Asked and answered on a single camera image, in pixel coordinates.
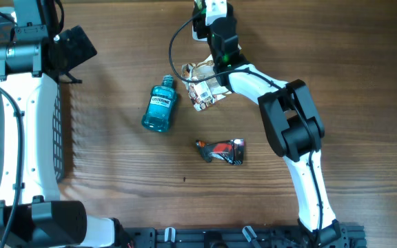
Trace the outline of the black red snack packet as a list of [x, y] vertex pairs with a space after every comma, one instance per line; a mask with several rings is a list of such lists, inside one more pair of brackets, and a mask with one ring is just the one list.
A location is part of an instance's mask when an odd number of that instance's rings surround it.
[[216, 143], [196, 140], [196, 147], [202, 159], [207, 163], [211, 163], [213, 158], [217, 158], [230, 165], [243, 164], [245, 141], [242, 138]]

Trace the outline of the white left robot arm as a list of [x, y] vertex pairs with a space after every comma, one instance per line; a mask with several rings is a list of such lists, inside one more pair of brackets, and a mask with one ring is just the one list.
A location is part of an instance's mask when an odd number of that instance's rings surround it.
[[10, 40], [0, 44], [0, 246], [113, 247], [116, 222], [90, 216], [78, 200], [62, 200], [55, 172], [59, 78], [96, 50], [80, 27], [65, 29], [59, 0], [15, 1], [10, 21]]

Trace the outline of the blue mouthwash bottle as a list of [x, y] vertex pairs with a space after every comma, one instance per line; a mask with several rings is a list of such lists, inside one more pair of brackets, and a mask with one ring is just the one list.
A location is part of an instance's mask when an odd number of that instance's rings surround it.
[[170, 128], [171, 113], [176, 103], [174, 77], [167, 74], [160, 85], [152, 88], [150, 101], [141, 124], [148, 130], [167, 132]]

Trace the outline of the white brown snack pouch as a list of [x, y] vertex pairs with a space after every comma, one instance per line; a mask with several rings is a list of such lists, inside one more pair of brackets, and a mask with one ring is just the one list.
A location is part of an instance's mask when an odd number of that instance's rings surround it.
[[214, 61], [212, 55], [209, 55], [200, 63], [182, 65], [181, 77], [194, 81], [194, 83], [183, 81], [183, 84], [194, 109], [198, 112], [206, 110], [215, 105], [217, 101], [231, 94], [226, 87], [220, 86], [215, 78], [202, 81], [202, 79], [214, 75], [213, 67]]

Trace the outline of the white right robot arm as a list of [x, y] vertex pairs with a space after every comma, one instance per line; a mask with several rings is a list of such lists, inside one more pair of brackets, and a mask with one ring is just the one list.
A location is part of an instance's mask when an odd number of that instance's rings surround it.
[[255, 102], [267, 141], [289, 168], [298, 199], [298, 223], [312, 247], [340, 239], [320, 165], [325, 127], [304, 81], [279, 81], [258, 71], [241, 53], [237, 20], [226, 1], [195, 1], [196, 40], [206, 40], [214, 62], [213, 78], [229, 91]]

